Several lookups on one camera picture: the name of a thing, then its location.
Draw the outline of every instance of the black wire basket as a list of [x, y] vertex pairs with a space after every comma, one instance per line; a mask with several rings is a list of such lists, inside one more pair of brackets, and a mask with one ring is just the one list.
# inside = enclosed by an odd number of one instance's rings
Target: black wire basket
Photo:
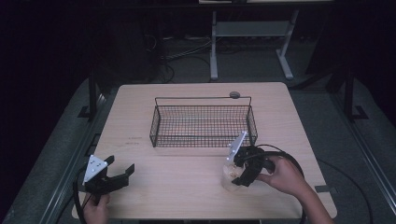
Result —
[[[248, 104], [213, 105], [213, 100], [231, 97], [157, 97], [149, 134], [154, 147], [227, 147], [242, 131], [247, 135], [242, 146], [254, 145], [258, 134], [251, 97]], [[166, 105], [159, 105], [166, 100]]]

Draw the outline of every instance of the person's arm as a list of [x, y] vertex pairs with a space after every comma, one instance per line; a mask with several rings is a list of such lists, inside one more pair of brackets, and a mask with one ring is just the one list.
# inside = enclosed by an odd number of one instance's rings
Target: person's arm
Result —
[[258, 180], [296, 197], [305, 210], [310, 223], [333, 223], [318, 195], [306, 183], [291, 161], [281, 157], [271, 157], [269, 160], [275, 164], [275, 171], [270, 175], [259, 174]]
[[106, 224], [108, 222], [107, 204], [110, 202], [110, 195], [102, 195], [99, 204], [95, 204], [94, 196], [87, 193], [84, 202], [86, 200], [88, 201], [84, 206], [84, 218], [87, 224]]

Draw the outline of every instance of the transparent cup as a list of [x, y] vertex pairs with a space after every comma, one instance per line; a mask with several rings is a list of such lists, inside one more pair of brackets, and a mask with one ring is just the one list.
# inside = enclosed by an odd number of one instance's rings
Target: transparent cup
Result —
[[242, 167], [238, 167], [234, 163], [225, 163], [223, 165], [221, 185], [228, 191], [236, 191], [240, 189], [241, 186], [233, 184], [232, 181], [241, 176], [243, 172], [244, 169]]

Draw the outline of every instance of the white bracket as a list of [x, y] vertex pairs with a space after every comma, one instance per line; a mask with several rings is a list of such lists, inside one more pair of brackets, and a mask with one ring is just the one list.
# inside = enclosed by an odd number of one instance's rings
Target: white bracket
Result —
[[230, 147], [230, 154], [227, 157], [227, 161], [233, 162], [233, 158], [235, 157], [236, 153], [238, 153], [239, 148], [242, 146], [244, 142], [245, 136], [247, 135], [246, 131], [242, 131], [239, 136], [231, 142], [229, 145]]
[[94, 176], [99, 174], [103, 169], [108, 166], [106, 161], [102, 161], [101, 159], [91, 155], [90, 160], [88, 161], [87, 170], [84, 175], [84, 183], [90, 181]]

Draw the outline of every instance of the dark background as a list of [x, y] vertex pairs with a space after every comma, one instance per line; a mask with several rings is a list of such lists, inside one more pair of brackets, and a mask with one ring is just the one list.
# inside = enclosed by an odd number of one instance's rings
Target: dark background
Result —
[[[391, 0], [336, 1], [328, 16], [302, 11], [293, 38], [318, 38], [318, 29], [313, 27], [324, 24], [307, 73], [344, 64], [396, 125], [394, 8]], [[198, 24], [194, 22], [196, 13], [207, 12], [164, 13], [160, 28], [177, 36], [210, 34], [210, 17], [207, 26], [191, 26]], [[317, 18], [324, 23], [316, 23]], [[71, 96], [94, 69], [106, 64], [104, 74], [108, 76], [98, 78], [102, 91], [115, 79], [144, 83], [155, 76], [150, 67], [155, 55], [144, 51], [140, 25], [146, 25], [143, 31], [155, 33], [157, 19], [145, 13], [98, 15], [72, 1], [0, 2], [1, 219]], [[120, 78], [115, 74], [123, 72], [118, 63], [122, 63], [120, 43], [125, 36], [135, 40], [129, 52], [136, 59], [130, 69], [136, 72]]]

